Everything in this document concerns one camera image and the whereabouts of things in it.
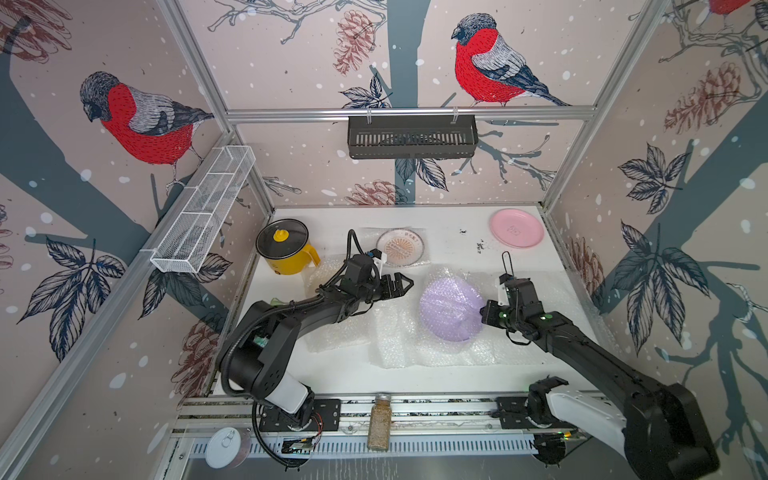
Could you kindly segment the pink dinner plate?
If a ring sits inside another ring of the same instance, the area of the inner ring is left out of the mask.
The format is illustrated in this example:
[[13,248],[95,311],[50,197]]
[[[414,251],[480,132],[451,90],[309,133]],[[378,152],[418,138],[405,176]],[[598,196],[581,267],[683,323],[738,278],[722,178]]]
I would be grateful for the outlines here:
[[491,234],[504,245],[531,248],[544,238],[542,222],[520,209],[507,208],[494,213],[489,220]]

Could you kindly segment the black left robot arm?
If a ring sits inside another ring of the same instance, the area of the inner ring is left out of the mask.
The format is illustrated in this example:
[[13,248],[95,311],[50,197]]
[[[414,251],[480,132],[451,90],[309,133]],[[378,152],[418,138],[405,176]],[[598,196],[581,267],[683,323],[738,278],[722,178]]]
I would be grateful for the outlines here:
[[307,423],[314,393],[287,373],[296,342],[321,327],[361,315],[362,306],[405,296],[414,281],[400,272],[384,274],[383,260],[378,250],[354,254],[311,298],[277,306],[264,301],[252,304],[216,360],[224,392]]

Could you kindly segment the purple plate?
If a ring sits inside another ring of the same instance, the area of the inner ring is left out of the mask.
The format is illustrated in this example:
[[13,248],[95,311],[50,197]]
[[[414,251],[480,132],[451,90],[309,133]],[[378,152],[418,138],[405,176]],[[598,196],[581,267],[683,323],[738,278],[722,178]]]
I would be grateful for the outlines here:
[[482,329],[480,309],[485,301],[478,291],[459,277],[431,281],[419,301],[422,325],[437,338],[463,343]]

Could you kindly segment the clear bubble wrap sheet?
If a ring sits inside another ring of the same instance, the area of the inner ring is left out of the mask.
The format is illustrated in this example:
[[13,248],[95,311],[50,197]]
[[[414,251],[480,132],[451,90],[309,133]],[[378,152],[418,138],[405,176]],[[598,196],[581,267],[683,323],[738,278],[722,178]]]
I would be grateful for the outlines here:
[[434,265],[419,274],[403,297],[376,303],[361,316],[304,337],[320,353],[365,346],[371,364],[411,366],[549,365],[553,355],[521,334],[484,325],[479,310],[498,293],[499,276]]
[[480,310],[486,304],[481,275],[436,265],[420,287],[418,325],[430,340],[463,347],[483,328]]

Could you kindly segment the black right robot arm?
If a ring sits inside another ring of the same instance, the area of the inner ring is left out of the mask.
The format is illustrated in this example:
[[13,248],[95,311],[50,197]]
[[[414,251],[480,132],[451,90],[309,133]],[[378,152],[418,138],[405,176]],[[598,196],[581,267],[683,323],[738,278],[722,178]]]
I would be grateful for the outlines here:
[[640,479],[700,479],[719,469],[704,416],[687,388],[640,373],[563,314],[545,311],[530,279],[503,274],[498,293],[480,311],[483,324],[521,334],[522,345],[562,360],[604,396],[583,394],[560,377],[541,380],[529,388],[533,423],[578,427],[621,454]]

